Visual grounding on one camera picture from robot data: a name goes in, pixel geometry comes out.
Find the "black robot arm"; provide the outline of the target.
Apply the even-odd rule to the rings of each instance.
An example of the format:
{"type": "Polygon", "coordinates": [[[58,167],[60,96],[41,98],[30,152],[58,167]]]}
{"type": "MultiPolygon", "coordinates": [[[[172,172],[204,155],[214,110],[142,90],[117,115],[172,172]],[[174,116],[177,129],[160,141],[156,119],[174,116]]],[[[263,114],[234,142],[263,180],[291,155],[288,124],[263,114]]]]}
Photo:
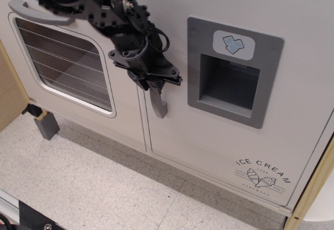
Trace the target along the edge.
{"type": "Polygon", "coordinates": [[[38,0],[52,13],[83,19],[115,46],[109,57],[115,66],[126,69],[129,77],[143,90],[161,94],[165,82],[179,85],[179,70],[163,55],[170,41],[149,20],[146,5],[136,0],[38,0]]]}

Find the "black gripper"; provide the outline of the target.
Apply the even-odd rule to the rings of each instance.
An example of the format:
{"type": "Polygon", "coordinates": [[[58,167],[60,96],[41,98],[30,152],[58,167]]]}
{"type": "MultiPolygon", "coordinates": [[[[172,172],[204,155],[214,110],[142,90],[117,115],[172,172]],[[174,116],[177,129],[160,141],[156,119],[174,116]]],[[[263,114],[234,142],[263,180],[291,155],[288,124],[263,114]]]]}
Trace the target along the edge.
{"type": "Polygon", "coordinates": [[[129,78],[141,89],[162,94],[165,82],[180,85],[179,70],[162,53],[148,45],[122,45],[109,51],[108,56],[116,67],[126,69],[129,78]]]}

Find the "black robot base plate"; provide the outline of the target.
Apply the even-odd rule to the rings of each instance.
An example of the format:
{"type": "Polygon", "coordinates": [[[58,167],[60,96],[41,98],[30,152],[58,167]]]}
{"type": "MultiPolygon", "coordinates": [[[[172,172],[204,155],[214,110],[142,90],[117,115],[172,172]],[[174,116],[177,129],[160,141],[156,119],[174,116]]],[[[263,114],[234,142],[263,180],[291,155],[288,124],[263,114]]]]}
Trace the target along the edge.
{"type": "Polygon", "coordinates": [[[19,201],[19,224],[12,224],[9,220],[1,214],[1,220],[6,223],[1,225],[1,229],[51,229],[64,230],[62,226],[54,222],[50,218],[41,214],[29,205],[19,201]]]}

